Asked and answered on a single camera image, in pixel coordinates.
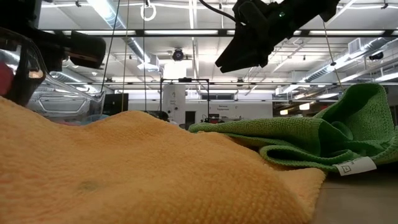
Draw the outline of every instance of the green fabric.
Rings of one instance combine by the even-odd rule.
[[[200,123],[189,131],[226,134],[258,147],[264,159],[285,166],[338,172],[333,164],[363,156],[376,165],[398,161],[398,130],[394,130],[384,88],[374,83],[351,86],[338,102],[313,118]]]

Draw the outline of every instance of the gray floor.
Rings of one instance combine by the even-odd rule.
[[[329,175],[311,224],[398,223],[398,172]]]

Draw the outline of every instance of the black monitor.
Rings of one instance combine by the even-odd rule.
[[[105,115],[115,115],[129,109],[129,94],[107,94],[105,96],[104,110]]]

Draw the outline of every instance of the orange towel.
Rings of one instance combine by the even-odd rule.
[[[56,124],[0,97],[0,223],[308,223],[325,178],[129,111]]]

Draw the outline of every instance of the fabric tag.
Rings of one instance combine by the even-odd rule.
[[[368,156],[354,159],[353,161],[335,164],[340,175],[351,175],[377,169],[375,163]]]

